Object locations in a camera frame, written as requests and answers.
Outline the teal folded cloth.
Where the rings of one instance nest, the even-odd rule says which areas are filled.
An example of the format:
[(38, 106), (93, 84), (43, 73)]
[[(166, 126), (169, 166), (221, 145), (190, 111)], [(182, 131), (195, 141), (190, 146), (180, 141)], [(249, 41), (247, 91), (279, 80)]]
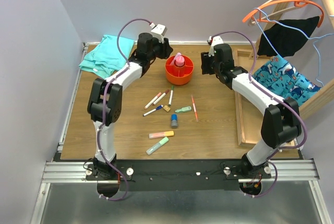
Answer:
[(104, 35), (101, 42), (85, 55), (79, 68), (101, 78), (108, 78), (125, 64), (126, 60), (117, 48), (117, 36)]

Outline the pink glue bottle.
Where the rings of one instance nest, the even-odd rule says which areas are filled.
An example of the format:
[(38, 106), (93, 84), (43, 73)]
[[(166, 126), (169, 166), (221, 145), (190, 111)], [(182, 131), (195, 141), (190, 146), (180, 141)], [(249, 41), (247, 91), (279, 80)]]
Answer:
[(175, 57), (174, 65), (176, 67), (183, 67), (185, 65), (185, 59), (182, 55), (178, 55)]

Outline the green highlighter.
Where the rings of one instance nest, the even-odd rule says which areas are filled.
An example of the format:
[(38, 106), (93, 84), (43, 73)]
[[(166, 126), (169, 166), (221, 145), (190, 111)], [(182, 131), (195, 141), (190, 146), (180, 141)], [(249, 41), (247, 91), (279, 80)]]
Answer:
[(147, 155), (151, 155), (152, 153), (154, 153), (155, 151), (157, 151), (159, 148), (161, 148), (163, 145), (165, 145), (168, 141), (169, 141), (169, 138), (168, 138), (168, 137), (164, 137), (164, 138), (161, 139), (159, 142), (157, 142), (157, 143), (154, 144), (152, 147), (150, 147), (150, 148), (146, 151), (146, 154), (147, 154)]

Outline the pink yellow highlighter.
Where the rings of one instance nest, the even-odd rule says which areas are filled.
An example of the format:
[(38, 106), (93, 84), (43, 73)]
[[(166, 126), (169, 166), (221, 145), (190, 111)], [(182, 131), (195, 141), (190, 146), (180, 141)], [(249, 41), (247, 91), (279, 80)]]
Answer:
[(158, 132), (158, 133), (150, 133), (148, 135), (149, 139), (172, 137), (172, 136), (174, 136), (174, 131), (165, 131), (165, 132)]

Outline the black cloth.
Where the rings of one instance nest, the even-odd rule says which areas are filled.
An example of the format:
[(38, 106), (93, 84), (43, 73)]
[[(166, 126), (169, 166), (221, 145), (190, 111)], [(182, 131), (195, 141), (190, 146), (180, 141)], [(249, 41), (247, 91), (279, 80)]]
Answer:
[(317, 27), (320, 17), (285, 19), (275, 23), (261, 35), (257, 54), (268, 57), (293, 56), (307, 42)]

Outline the orange hanger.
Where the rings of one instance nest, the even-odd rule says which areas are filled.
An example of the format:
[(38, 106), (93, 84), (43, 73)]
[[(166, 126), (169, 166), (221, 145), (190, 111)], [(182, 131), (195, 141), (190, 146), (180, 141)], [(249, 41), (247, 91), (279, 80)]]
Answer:
[[(274, 6), (272, 13), (268, 15), (268, 18), (264, 17), (264, 12), (260, 11), (266, 7)], [(246, 15), (242, 22), (248, 23), (249, 25), (255, 24), (256, 22), (265, 22), (269, 23), (270, 20), (279, 20), (284, 13), (289, 11), (301, 9), (307, 5), (312, 5), (317, 7), (320, 11), (319, 22), (317, 27), (320, 27), (323, 23), (325, 12), (324, 9), (318, 5), (317, 3), (313, 2), (312, 0), (268, 0), (258, 8), (253, 9), (248, 15)]]

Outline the blue cap whiteboard marker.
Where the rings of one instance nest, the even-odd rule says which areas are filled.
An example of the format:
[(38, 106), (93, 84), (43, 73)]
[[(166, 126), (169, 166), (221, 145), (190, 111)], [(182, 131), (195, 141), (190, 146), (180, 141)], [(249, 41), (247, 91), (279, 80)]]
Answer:
[(157, 111), (157, 110), (160, 110), (160, 109), (162, 109), (162, 108), (163, 108), (163, 105), (159, 105), (158, 107), (156, 107), (156, 108), (154, 108), (154, 109), (152, 109), (152, 110), (150, 110), (150, 111), (144, 113), (144, 114), (143, 114), (143, 117), (148, 116), (149, 114), (152, 114), (153, 112), (155, 112), (155, 111)]

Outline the green correction tape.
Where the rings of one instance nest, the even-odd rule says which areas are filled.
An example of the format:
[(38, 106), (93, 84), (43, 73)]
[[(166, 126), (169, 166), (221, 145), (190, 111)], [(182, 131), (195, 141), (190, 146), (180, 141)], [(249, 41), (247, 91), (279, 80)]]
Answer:
[(176, 109), (175, 113), (185, 113), (185, 112), (190, 112), (192, 110), (191, 106), (187, 106), (187, 107), (182, 107), (180, 109)]

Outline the pink purple highlighter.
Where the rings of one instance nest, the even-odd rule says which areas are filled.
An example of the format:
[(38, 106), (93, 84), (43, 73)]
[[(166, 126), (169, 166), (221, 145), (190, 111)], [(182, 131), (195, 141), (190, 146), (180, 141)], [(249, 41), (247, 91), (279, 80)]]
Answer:
[(181, 53), (177, 53), (172, 61), (175, 66), (182, 66), (184, 64), (184, 59)]

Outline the orange thin pen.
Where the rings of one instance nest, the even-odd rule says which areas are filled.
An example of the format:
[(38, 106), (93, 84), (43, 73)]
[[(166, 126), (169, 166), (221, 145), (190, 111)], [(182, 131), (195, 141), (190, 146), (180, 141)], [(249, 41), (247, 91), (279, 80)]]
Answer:
[(194, 113), (195, 113), (196, 122), (199, 122), (198, 113), (197, 113), (197, 109), (196, 109), (195, 100), (194, 100), (193, 95), (191, 95), (191, 100), (192, 100), (193, 110), (194, 110)]

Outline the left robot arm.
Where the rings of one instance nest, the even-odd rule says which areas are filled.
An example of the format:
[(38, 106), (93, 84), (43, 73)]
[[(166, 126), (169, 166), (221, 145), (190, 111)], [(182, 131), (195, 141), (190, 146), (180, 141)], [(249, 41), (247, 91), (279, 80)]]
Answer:
[(129, 63), (114, 75), (97, 78), (92, 85), (87, 111), (96, 130), (96, 153), (92, 159), (92, 174), (109, 180), (115, 176), (116, 151), (114, 147), (115, 123), (121, 115), (123, 91), (141, 78), (155, 59), (168, 59), (173, 48), (166, 37), (141, 33)]

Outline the brown cap white marker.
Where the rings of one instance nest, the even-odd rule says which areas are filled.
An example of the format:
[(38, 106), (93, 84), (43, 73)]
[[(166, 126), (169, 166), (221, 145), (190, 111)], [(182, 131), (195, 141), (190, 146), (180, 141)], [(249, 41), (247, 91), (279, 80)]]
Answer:
[(156, 105), (163, 97), (165, 97), (170, 90), (167, 89), (165, 92), (160, 94), (156, 100), (154, 100), (153, 105)]

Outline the small tan eraser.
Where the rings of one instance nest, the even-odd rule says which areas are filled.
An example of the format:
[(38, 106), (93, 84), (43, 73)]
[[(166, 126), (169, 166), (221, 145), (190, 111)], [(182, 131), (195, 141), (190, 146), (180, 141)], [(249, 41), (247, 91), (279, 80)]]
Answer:
[(163, 109), (164, 109), (166, 112), (169, 112), (169, 111), (170, 111), (170, 107), (167, 106), (167, 105), (165, 105), (165, 106), (163, 107)]

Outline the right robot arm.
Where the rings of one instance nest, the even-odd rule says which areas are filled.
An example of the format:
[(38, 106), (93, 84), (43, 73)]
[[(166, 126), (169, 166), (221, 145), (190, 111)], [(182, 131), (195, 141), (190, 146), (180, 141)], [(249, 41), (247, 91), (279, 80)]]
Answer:
[(240, 66), (235, 66), (232, 49), (228, 44), (211, 46), (201, 53), (202, 74), (215, 75), (231, 90), (241, 94), (263, 115), (261, 138), (241, 158), (237, 173), (252, 178), (259, 172), (270, 156), (302, 132), (299, 106), (294, 99), (280, 99)]

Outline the shark pattern blue cloth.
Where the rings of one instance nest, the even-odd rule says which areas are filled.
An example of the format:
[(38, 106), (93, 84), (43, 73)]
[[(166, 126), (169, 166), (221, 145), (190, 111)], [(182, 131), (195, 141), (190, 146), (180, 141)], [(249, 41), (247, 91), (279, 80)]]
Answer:
[(252, 73), (252, 77), (272, 93), (286, 100), (294, 99), (299, 106), (321, 89), (280, 55), (271, 57)]

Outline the pink cap white marker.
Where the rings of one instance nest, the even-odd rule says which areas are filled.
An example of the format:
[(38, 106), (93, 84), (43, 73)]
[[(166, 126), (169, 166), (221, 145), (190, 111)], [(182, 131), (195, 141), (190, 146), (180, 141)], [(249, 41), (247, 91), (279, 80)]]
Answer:
[(144, 107), (144, 109), (148, 109), (159, 97), (161, 96), (161, 92), (159, 92), (155, 97), (153, 97)]

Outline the wooden tray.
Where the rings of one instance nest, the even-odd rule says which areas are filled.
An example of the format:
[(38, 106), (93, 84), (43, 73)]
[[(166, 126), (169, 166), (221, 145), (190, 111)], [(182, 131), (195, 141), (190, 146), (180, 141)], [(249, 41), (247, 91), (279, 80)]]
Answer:
[[(234, 63), (249, 71), (253, 64), (250, 49), (233, 50)], [(253, 147), (261, 138), (260, 130), (263, 122), (261, 112), (245, 97), (235, 93), (236, 123), (238, 145)]]

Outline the orange round organizer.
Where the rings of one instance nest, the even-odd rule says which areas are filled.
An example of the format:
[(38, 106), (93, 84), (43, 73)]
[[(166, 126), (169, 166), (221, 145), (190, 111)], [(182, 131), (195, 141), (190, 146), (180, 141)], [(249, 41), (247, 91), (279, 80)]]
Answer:
[(174, 56), (169, 57), (165, 63), (166, 79), (173, 85), (185, 85), (189, 83), (192, 78), (194, 63), (189, 57), (185, 55), (183, 55), (183, 58), (183, 66), (176, 66), (174, 64)]

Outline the green cap white marker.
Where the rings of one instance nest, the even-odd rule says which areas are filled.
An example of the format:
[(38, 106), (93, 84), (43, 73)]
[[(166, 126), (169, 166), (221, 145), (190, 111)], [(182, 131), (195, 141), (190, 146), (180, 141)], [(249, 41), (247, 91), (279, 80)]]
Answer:
[(174, 94), (174, 85), (172, 85), (171, 90), (170, 90), (170, 97), (169, 97), (169, 102), (168, 102), (169, 107), (172, 105), (173, 94)]

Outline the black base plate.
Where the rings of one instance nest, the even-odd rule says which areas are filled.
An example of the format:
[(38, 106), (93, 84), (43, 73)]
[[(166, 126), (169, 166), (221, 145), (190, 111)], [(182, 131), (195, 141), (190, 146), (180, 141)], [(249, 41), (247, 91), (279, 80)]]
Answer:
[(99, 181), (98, 191), (109, 194), (117, 190), (135, 191), (238, 191), (242, 188), (258, 194), (258, 183), (271, 178), (273, 169), (266, 163), (256, 172), (237, 173), (240, 159), (190, 160), (116, 160), (118, 173), (113, 177), (92, 174), (92, 160), (84, 165), (86, 179)]

